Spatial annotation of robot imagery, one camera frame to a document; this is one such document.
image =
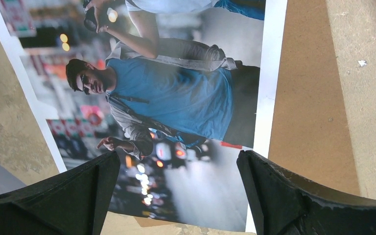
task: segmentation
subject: street light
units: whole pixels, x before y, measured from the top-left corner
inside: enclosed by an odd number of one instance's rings
[[[118,19],[118,12],[111,8],[108,9],[107,15],[108,15],[109,21],[112,23],[116,22],[116,20]]]
[[[68,45],[67,43],[63,43],[62,47],[63,47],[63,50],[65,50],[65,51],[70,50],[70,45]]]
[[[61,39],[61,41],[62,41],[63,43],[67,43],[68,40],[69,40],[69,38],[67,37],[67,35],[64,34],[64,33],[62,33],[62,34],[60,35],[60,39]]]

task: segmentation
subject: gray pants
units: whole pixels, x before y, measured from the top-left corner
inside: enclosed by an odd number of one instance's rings
[[[223,141],[253,148],[260,68],[241,66],[231,74],[234,112]]]

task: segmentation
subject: dark hair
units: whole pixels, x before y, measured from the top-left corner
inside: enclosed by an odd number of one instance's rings
[[[69,86],[74,91],[79,91],[79,88],[77,86],[77,76],[82,71],[85,71],[88,69],[86,66],[85,61],[79,60],[79,59],[72,59],[69,61],[69,63],[66,65],[66,76],[67,81],[69,83]]]

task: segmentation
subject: cardboard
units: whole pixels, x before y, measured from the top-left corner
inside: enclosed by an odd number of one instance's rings
[[[152,226],[162,226],[162,225],[172,225],[172,224],[177,224],[174,222],[169,222],[169,221],[163,221],[163,220],[153,220],[153,219],[148,219],[148,218],[142,218],[142,217],[136,217],[134,216],[135,220],[137,223],[142,227],[152,227]]]
[[[288,1],[269,159],[359,195],[325,0]]]

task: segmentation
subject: road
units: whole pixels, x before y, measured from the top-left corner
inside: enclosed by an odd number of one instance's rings
[[[165,171],[181,222],[243,232],[247,197],[236,166],[239,149],[213,142],[212,161]]]
[[[199,41],[207,45],[216,44],[227,57],[241,60],[244,65],[260,67],[263,21],[221,8],[207,10],[203,20]]]

